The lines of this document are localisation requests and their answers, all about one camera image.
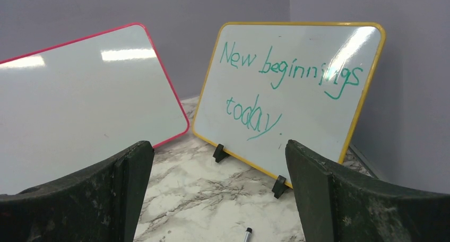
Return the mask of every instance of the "marker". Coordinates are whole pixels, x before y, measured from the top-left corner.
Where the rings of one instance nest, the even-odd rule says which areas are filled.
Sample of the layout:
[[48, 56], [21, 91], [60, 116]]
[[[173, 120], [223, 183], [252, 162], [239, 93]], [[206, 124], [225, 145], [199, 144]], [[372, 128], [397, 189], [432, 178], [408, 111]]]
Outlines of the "marker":
[[249, 242], [251, 235], [252, 235], [252, 229], [251, 228], [247, 228], [247, 230], [245, 231], [244, 242]]

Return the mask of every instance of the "yellow border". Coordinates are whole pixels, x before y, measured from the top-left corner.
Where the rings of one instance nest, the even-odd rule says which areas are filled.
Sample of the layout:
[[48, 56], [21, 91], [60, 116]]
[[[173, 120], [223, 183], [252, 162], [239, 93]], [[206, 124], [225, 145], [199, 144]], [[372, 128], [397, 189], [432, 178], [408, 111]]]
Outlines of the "yellow border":
[[[214, 58], [214, 54], [217, 48], [217, 43], [219, 42], [219, 38], [220, 38], [220, 33], [222, 32], [223, 28], [227, 25], [308, 25], [308, 26], [372, 26], [375, 27], [379, 30], [380, 34], [381, 34], [381, 39], [380, 39], [380, 43], [378, 45], [377, 51], [375, 53], [375, 58], [374, 58], [374, 62], [372, 63], [372, 66], [370, 68], [369, 71], [369, 75], [367, 76], [367, 80], [366, 80], [366, 84], [364, 85], [364, 89], [362, 90], [362, 94], [361, 94], [361, 98], [359, 99], [358, 102], [358, 106], [356, 107], [356, 111], [355, 114], [353, 116], [353, 120], [350, 124], [350, 128], [349, 128], [349, 132], [347, 134], [347, 138], [345, 139], [344, 142], [344, 147], [342, 148], [341, 151], [341, 155], [339, 157], [338, 163], [342, 164], [344, 162], [344, 158], [345, 158], [345, 154], [347, 152], [347, 149], [349, 147], [350, 144], [350, 140], [352, 138], [353, 132], [354, 132], [354, 128], [356, 126], [356, 122], [358, 121], [359, 115], [361, 113], [361, 109], [362, 109], [362, 104], [364, 103], [365, 99], [366, 99], [366, 95], [367, 92], [369, 90], [369, 86], [370, 83], [372, 81], [372, 76], [374, 74], [374, 71], [377, 67], [378, 64], [378, 60], [380, 57], [380, 54], [383, 50], [384, 47], [384, 42], [386, 41], [386, 32], [384, 31], [383, 27], [378, 24], [378, 23], [373, 23], [373, 22], [228, 22], [224, 25], [222, 25], [222, 27], [219, 30], [219, 33], [217, 35], [217, 39], [215, 40], [215, 44], [214, 44], [214, 49], [211, 55], [211, 59], [210, 59], [210, 64], [208, 66], [208, 71], [206, 72], [206, 77], [205, 80], [203, 82], [203, 86], [202, 86], [202, 92], [200, 93], [200, 99], [198, 100], [198, 104], [197, 104], [197, 108], [195, 109], [195, 115], [194, 115], [194, 120], [192, 121], [192, 132], [194, 133], [195, 136], [199, 137], [200, 139], [210, 143], [211, 145], [217, 146], [217, 143], [214, 143], [206, 138], [204, 138], [203, 136], [199, 135], [196, 131], [195, 131], [195, 118], [197, 117], [197, 112], [198, 112], [198, 108], [200, 106], [200, 102], [202, 101], [202, 96], [203, 96], [203, 90], [205, 89], [205, 85], [206, 85], [206, 81], [208, 79], [208, 75], [211, 69], [211, 64]], [[247, 161], [246, 159], [240, 157], [239, 155], [230, 152], [229, 150], [224, 149], [224, 151], [226, 153], [228, 153], [229, 155], [241, 160], [242, 162], [252, 166], [253, 168], [261, 171], [262, 173], [265, 173], [266, 175], [276, 179], [277, 176], [268, 172], [267, 170], [259, 167], [258, 165], [255, 165], [249, 161]], [[286, 185], [292, 188], [292, 184], [286, 182]]]

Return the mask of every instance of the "red frame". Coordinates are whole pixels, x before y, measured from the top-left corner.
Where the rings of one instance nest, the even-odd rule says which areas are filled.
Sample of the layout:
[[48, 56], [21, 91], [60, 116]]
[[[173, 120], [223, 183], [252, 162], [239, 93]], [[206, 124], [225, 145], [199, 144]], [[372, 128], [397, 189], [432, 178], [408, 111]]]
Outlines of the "red frame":
[[164, 71], [164, 75], [166, 75], [166, 78], [167, 78], [167, 81], [169, 82], [170, 88], [172, 89], [172, 92], [174, 93], [175, 98], [177, 99], [178, 105], [180, 106], [180, 109], [183, 112], [184, 118], [186, 119], [186, 123], [187, 123], [187, 127], [186, 127], [186, 129], [183, 132], [181, 132], [180, 134], [177, 134], [177, 135], [175, 135], [175, 136], [173, 136], [171, 138], [168, 138], [168, 139], [166, 139], [166, 140], [164, 140], [164, 141], [162, 141], [162, 142], [160, 142], [160, 143], [158, 143], [158, 144], [153, 146], [154, 148], [157, 148], [157, 147], [159, 147], [159, 146], [161, 146], [161, 145], [163, 145], [163, 144], [165, 144], [165, 143], [167, 143], [167, 142], [169, 142], [171, 140], [174, 140], [174, 139], [176, 139], [176, 138], [186, 134], [187, 131], [189, 130], [190, 122], [189, 122], [189, 119], [187, 118], [186, 112], [183, 109], [183, 105], [181, 105], [180, 98], [178, 97], [178, 94], [175, 91], [174, 85], [172, 84], [172, 81], [170, 80], [169, 75], [166, 72], [166, 68], [164, 67], [164, 64], [162, 63], [161, 58], [159, 57], [158, 51], [156, 50], [156, 48], [155, 48], [155, 46], [153, 44], [153, 40], [150, 37], [150, 33], [149, 33], [149, 31], [147, 30], [147, 28], [143, 24], [137, 23], [137, 22], [136, 23], [129, 23], [129, 24], [126, 24], [126, 25], [121, 26], [121, 27], [117, 27], [117, 28], [113, 28], [113, 29], [110, 29], [110, 30], [107, 30], [107, 31], [103, 31], [103, 32], [99, 32], [99, 33], [96, 33], [96, 34], [93, 34], [93, 35], [89, 35], [89, 36], [81, 38], [81, 39], [72, 40], [72, 41], [69, 41], [69, 42], [66, 42], [66, 43], [63, 43], [63, 44], [59, 44], [59, 45], [56, 45], [56, 46], [48, 47], [48, 48], [45, 48], [45, 49], [42, 49], [42, 50], [39, 50], [39, 51], [34, 51], [32, 53], [28, 53], [28, 54], [25, 54], [25, 55], [21, 55], [21, 56], [17, 56], [17, 57], [14, 57], [14, 58], [6, 59], [6, 60], [1, 61], [0, 64], [11, 62], [11, 61], [14, 61], [14, 60], [17, 60], [17, 59], [20, 59], [20, 58], [24, 58], [24, 57], [27, 57], [27, 56], [35, 55], [35, 54], [38, 54], [38, 53], [42, 53], [42, 52], [45, 52], [45, 51], [48, 51], [48, 50], [52, 50], [52, 49], [55, 49], [55, 48], [58, 48], [58, 47], [67, 46], [67, 45], [70, 45], [70, 44], [75, 43], [75, 42], [79, 42], [79, 41], [82, 41], [82, 40], [85, 40], [85, 39], [90, 39], [90, 38], [96, 37], [98, 35], [110, 33], [112, 31], [117, 31], [117, 30], [120, 30], [120, 29], [123, 29], [123, 28], [127, 28], [127, 27], [130, 27], [130, 26], [133, 26], [133, 25], [139, 25], [140, 27], [142, 27], [144, 29], [145, 33], [147, 34], [147, 36], [149, 37], [150, 44], [152, 45], [153, 50], [154, 50], [154, 52], [156, 54], [156, 57], [158, 58], [159, 64], [161, 64], [162, 70]]

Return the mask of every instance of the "marble table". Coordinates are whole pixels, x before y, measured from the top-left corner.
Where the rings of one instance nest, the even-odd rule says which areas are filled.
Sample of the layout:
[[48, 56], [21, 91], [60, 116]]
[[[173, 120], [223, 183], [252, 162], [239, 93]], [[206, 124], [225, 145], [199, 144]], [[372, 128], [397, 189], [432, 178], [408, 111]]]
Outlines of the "marble table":
[[[197, 102], [182, 101], [191, 120]], [[156, 149], [134, 241], [305, 241], [293, 191], [277, 200], [273, 178], [214, 149], [191, 131]], [[369, 175], [350, 150], [343, 165]]]

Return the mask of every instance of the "whiteboard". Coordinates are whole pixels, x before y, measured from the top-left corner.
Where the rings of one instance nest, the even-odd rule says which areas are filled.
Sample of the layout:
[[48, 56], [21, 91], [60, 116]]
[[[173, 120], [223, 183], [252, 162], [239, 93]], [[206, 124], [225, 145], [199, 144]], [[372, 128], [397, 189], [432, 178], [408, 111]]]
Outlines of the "whiteboard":
[[0, 64], [0, 194], [154, 147], [189, 122], [140, 24]]
[[192, 130], [292, 187], [290, 139], [342, 163], [384, 41], [375, 23], [227, 23]]

